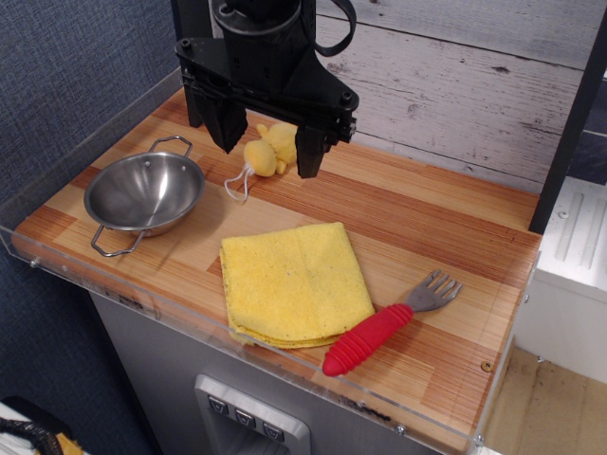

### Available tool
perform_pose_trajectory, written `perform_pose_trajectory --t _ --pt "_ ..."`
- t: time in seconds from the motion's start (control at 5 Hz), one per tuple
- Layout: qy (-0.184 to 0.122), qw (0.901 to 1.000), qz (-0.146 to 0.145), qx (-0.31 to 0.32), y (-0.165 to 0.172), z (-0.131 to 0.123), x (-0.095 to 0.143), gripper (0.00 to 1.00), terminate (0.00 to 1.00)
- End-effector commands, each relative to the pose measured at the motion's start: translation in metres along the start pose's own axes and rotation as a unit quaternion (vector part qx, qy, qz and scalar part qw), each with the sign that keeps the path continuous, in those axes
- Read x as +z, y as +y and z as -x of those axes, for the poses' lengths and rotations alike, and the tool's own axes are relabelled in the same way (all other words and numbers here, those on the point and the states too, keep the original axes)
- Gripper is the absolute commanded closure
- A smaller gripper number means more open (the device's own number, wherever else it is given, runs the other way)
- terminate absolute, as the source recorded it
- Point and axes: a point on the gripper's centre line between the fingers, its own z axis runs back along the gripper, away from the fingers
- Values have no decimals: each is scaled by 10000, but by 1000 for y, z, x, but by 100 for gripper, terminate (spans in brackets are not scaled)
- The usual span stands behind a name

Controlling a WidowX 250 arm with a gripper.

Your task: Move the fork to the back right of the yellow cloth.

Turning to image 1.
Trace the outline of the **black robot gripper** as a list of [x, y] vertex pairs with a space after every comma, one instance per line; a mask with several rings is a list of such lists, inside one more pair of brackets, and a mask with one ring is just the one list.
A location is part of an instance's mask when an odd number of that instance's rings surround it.
[[356, 130], [356, 92], [332, 75], [320, 57], [352, 42], [357, 14], [338, 1], [347, 34], [334, 45], [317, 40], [313, 1], [210, 1], [213, 39], [181, 41], [180, 61], [189, 124], [205, 125], [226, 154], [248, 128], [248, 110], [290, 122], [301, 178], [318, 175], [331, 144]]

